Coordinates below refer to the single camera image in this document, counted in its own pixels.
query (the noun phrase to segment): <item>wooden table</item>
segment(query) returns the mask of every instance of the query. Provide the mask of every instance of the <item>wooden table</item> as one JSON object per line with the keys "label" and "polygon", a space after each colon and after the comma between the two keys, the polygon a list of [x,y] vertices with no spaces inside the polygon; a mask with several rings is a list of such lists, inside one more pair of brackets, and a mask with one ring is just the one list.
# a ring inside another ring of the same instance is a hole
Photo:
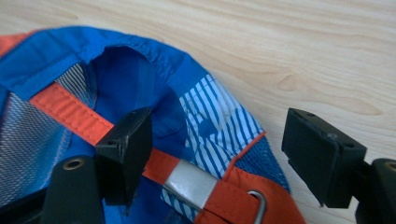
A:
{"label": "wooden table", "polygon": [[86,24],[183,49],[258,118],[308,223],[354,223],[320,208],[287,164],[289,107],[315,113],[396,159],[396,2],[0,1],[0,35]]}

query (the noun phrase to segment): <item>blue and white striped fabric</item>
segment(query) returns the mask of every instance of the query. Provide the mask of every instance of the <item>blue and white striped fabric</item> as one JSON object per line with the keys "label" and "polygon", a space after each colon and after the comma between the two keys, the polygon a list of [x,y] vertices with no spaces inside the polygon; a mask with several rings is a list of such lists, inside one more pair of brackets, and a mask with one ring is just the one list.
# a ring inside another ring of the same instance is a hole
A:
{"label": "blue and white striped fabric", "polygon": [[[186,148],[194,151],[191,163],[217,178],[224,175],[233,157],[263,132],[260,124],[210,75],[179,100],[187,118]],[[165,189],[163,200],[191,221],[197,215]]]}

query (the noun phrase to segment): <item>metal buckle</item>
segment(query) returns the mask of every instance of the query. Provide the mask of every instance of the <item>metal buckle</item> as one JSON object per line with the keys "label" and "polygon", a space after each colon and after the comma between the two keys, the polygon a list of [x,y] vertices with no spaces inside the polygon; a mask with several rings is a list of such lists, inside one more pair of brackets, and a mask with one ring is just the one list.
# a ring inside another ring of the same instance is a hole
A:
{"label": "metal buckle", "polygon": [[264,217],[265,207],[266,207],[265,197],[261,192],[255,190],[255,189],[249,191],[248,194],[253,195],[260,200],[259,211],[257,211],[257,216],[256,216],[256,219],[254,219],[254,224],[261,224],[262,218]]}
{"label": "metal buckle", "polygon": [[199,212],[204,209],[217,182],[218,180],[210,173],[188,161],[181,160],[166,179],[164,187]]}

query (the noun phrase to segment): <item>wood grain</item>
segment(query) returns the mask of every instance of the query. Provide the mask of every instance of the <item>wood grain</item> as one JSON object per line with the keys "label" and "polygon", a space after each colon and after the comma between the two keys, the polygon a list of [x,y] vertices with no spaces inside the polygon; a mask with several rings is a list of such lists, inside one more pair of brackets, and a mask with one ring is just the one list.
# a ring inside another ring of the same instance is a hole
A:
{"label": "wood grain", "polygon": [[366,145],[366,160],[396,159],[396,2],[8,1],[0,34],[85,24],[183,49],[268,131],[308,223],[354,223],[320,208],[280,150],[288,107],[311,111]]}

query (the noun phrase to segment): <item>gray mesh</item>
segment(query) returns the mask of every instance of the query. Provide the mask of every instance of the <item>gray mesh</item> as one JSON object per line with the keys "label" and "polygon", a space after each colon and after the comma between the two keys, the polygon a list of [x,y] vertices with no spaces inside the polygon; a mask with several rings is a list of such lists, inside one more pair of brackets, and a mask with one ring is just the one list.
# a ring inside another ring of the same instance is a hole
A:
{"label": "gray mesh", "polygon": [[[79,64],[57,81],[87,105],[94,104],[92,81]],[[70,138],[61,124],[11,93],[0,127],[0,207],[42,189]]]}

